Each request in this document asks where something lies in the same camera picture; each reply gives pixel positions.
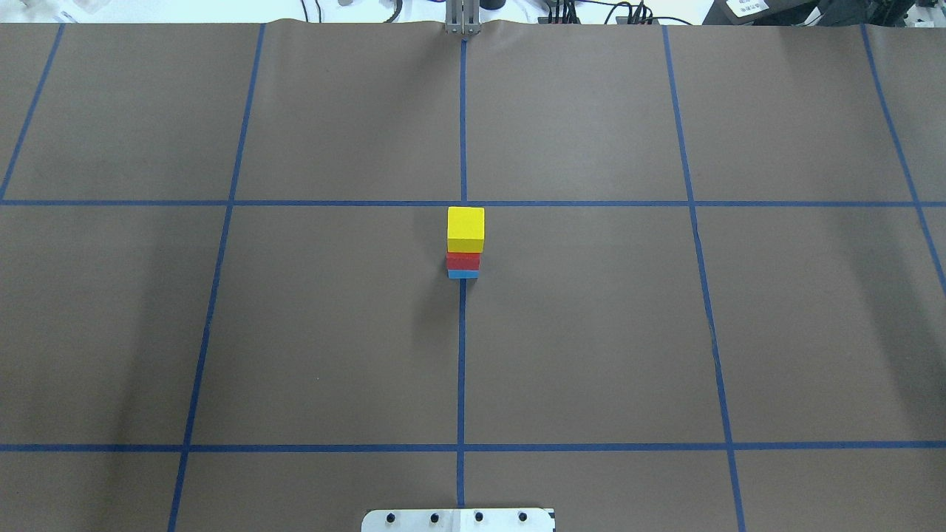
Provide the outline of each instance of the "blue grid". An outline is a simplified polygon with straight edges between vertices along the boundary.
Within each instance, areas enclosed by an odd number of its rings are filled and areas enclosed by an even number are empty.
[[[716,341],[716,329],[713,320],[712,302],[710,298],[710,284],[707,279],[706,266],[703,259],[703,247],[699,235],[697,207],[780,207],[780,208],[909,208],[916,210],[920,227],[925,238],[930,258],[936,268],[940,288],[946,294],[946,275],[940,263],[936,246],[933,242],[929,226],[924,215],[924,208],[946,207],[946,202],[923,202],[917,193],[913,177],[903,153],[900,138],[894,126],[893,118],[887,107],[884,90],[877,73],[873,51],[867,28],[861,25],[861,35],[864,41],[865,52],[870,72],[874,80],[877,97],[884,118],[889,129],[891,139],[900,160],[903,176],[910,191],[912,201],[909,202],[821,202],[821,201],[701,201],[693,195],[690,164],[688,161],[683,121],[680,113],[679,99],[674,77],[674,62],[671,43],[667,27],[663,27],[662,36],[667,63],[667,74],[670,85],[671,98],[674,107],[674,121],[677,140],[680,150],[680,162],[687,190],[686,201],[469,201],[466,195],[466,49],[467,41],[460,42],[460,95],[459,95],[459,136],[460,136],[460,204],[490,206],[490,207],[679,207],[687,208],[690,213],[693,244],[696,254],[697,267],[700,275],[700,284],[703,292],[704,308],[707,315],[709,333],[712,346],[712,356],[715,365],[717,394],[720,405],[721,421],[724,432],[724,442],[707,443],[575,443],[575,444],[469,444],[465,442],[465,356],[466,356],[466,290],[465,280],[459,283],[459,338],[458,338],[458,373],[457,373],[457,442],[456,444],[395,444],[395,445],[200,445],[192,444],[194,420],[200,398],[201,380],[207,346],[210,339],[211,324],[214,316],[214,307],[217,300],[220,270],[226,253],[226,243],[229,234],[230,221],[233,210],[238,206],[449,206],[457,204],[451,201],[317,201],[317,200],[237,200],[237,184],[240,165],[242,162],[243,147],[246,141],[246,132],[249,126],[253,106],[256,75],[262,53],[266,25],[260,25],[256,40],[253,69],[247,92],[240,137],[236,150],[233,176],[230,193],[226,200],[8,200],[5,199],[9,182],[12,178],[17,159],[29,129],[30,121],[40,101],[46,79],[52,67],[56,52],[59,49],[65,25],[60,24],[49,51],[43,73],[30,101],[26,112],[23,127],[17,137],[16,145],[0,183],[0,205],[41,205],[41,206],[225,206],[223,227],[220,233],[217,262],[214,269],[213,284],[207,305],[206,320],[201,337],[201,349],[198,355],[195,370],[194,384],[187,413],[187,422],[184,438],[181,445],[148,445],[148,444],[0,444],[0,452],[165,452],[178,453],[180,463],[175,482],[170,515],[167,529],[172,532],[176,528],[177,514],[180,509],[181,497],[184,489],[184,478],[187,469],[187,459],[191,453],[226,453],[226,452],[450,452],[456,454],[457,464],[457,506],[464,506],[464,455],[467,452],[725,452],[729,464],[730,482],[736,521],[740,531],[745,531],[745,516],[739,488],[739,474],[736,464],[736,451],[799,451],[799,450],[855,450],[855,449],[946,449],[946,440],[865,440],[865,441],[794,441],[794,442],[737,442],[733,441],[729,422],[726,399],[726,387],[723,376],[723,367],[720,360],[719,347]]]

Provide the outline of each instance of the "yellow block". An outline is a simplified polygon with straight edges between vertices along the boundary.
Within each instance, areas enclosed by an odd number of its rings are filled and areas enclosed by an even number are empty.
[[[447,251],[482,253],[486,237],[486,211],[482,207],[447,208]]]

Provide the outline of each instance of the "toy block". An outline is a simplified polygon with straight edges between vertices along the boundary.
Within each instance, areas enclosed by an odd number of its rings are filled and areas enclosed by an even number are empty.
[[[475,279],[479,276],[478,270],[447,270],[447,277],[451,279]]]
[[[485,237],[485,209],[482,207],[447,208],[447,251],[482,253]]]
[[[448,270],[479,270],[479,253],[450,253],[447,252]]]

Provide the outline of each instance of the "white bracket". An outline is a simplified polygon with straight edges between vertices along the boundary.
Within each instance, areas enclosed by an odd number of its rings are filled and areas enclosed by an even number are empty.
[[[372,510],[361,520],[361,532],[555,532],[555,510]]]
[[[476,35],[480,33],[480,0],[447,0],[447,33]]]

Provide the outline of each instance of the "horizontal blue line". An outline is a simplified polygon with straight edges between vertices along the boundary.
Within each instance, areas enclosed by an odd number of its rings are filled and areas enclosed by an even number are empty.
[[[191,445],[191,452],[659,452],[725,451],[725,442],[705,443],[406,443],[366,445]],[[946,449],[946,440],[749,441],[733,442],[736,451],[830,449]],[[0,452],[181,452],[181,445],[22,443],[0,444]]]
[[[234,200],[234,206],[339,206],[339,207],[446,207],[456,204],[483,207],[686,207],[672,200],[587,201],[442,201],[442,200]],[[20,206],[226,206],[228,200],[0,200]],[[698,200],[699,207],[913,207],[913,202],[815,202]],[[946,207],[946,202],[922,202],[924,207]]]
[[[367,444],[367,445],[191,445],[191,452],[456,452],[457,446],[445,444]]]
[[[181,452],[180,445],[123,445],[84,443],[0,444],[0,452]]]
[[[827,449],[946,449],[943,440],[787,441],[733,443],[736,451],[805,451]]]

